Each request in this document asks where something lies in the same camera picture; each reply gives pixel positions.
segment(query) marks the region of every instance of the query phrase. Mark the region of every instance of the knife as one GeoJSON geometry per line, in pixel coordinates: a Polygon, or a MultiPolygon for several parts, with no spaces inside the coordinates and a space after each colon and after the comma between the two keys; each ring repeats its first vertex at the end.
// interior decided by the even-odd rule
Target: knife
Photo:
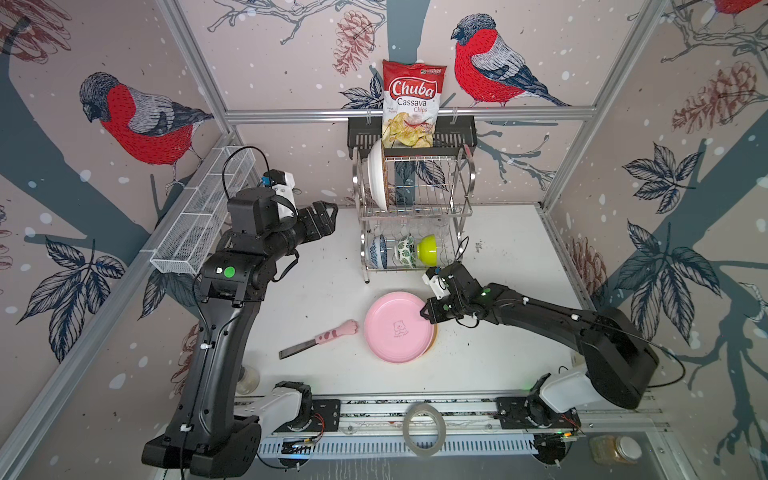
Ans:
{"type": "Polygon", "coordinates": [[[321,343],[328,343],[333,339],[339,338],[341,335],[354,335],[355,333],[357,333],[357,322],[355,320],[347,320],[333,330],[328,330],[327,332],[321,333],[315,338],[307,340],[304,343],[300,343],[285,350],[281,350],[280,359],[282,360],[288,358],[291,355],[296,355],[298,352],[303,352],[311,346],[320,345],[321,343]]]}

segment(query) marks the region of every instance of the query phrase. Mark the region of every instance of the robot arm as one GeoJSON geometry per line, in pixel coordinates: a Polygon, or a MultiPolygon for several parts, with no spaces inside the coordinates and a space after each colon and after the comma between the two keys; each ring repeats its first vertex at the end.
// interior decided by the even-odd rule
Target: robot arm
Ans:
{"type": "Polygon", "coordinates": [[[427,270],[436,297],[422,316],[430,323],[471,316],[495,325],[518,326],[562,343],[584,356],[594,389],[609,402],[636,409],[659,359],[627,317],[601,315],[529,298],[497,283],[480,286],[459,262],[427,270]]]}
{"type": "Polygon", "coordinates": [[[248,333],[266,288],[278,280],[276,262],[285,255],[298,260],[297,246],[333,233],[339,211],[327,202],[296,210],[286,198],[293,177],[270,170],[265,180],[265,186],[241,190],[227,204],[231,246],[203,265],[199,300],[204,320],[196,351],[166,432],[144,446],[145,465],[189,468],[207,478],[241,476],[263,435],[287,422],[303,426],[310,420],[310,388],[294,382],[277,384],[249,409],[251,416],[233,414],[248,333]]]}

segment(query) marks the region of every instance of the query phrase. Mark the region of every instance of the white dot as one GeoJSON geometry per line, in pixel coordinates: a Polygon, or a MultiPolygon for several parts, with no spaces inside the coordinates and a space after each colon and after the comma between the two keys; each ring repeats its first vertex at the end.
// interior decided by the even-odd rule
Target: white dot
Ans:
{"type": "Polygon", "coordinates": [[[114,377],[109,382],[109,388],[111,388],[113,390],[119,390],[119,389],[123,388],[123,384],[124,383],[125,383],[125,374],[121,373],[120,375],[114,377]]]}

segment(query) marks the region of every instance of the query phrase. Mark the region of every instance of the pink plate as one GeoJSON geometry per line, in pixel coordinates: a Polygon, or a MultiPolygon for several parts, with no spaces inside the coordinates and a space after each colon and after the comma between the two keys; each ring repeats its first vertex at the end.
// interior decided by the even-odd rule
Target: pink plate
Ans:
{"type": "Polygon", "coordinates": [[[368,310],[366,342],[380,359],[405,363],[419,358],[435,339],[435,326],[419,314],[425,302],[406,292],[387,293],[368,310]]]}

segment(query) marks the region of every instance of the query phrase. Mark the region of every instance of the tape roll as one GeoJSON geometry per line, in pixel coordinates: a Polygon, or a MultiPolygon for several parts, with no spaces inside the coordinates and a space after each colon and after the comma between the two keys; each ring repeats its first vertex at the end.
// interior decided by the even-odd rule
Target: tape roll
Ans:
{"type": "Polygon", "coordinates": [[[419,457],[429,457],[439,452],[440,449],[442,449],[443,444],[445,444],[446,436],[447,431],[445,429],[445,420],[442,419],[440,412],[438,412],[428,403],[419,403],[414,405],[408,411],[408,413],[406,413],[406,417],[402,420],[402,439],[408,448],[411,449],[411,452],[417,454],[419,457]],[[409,433],[411,419],[420,413],[426,414],[428,417],[434,420],[435,424],[437,425],[437,442],[435,442],[435,444],[428,449],[423,449],[417,446],[417,444],[411,440],[411,435],[409,433]]]}

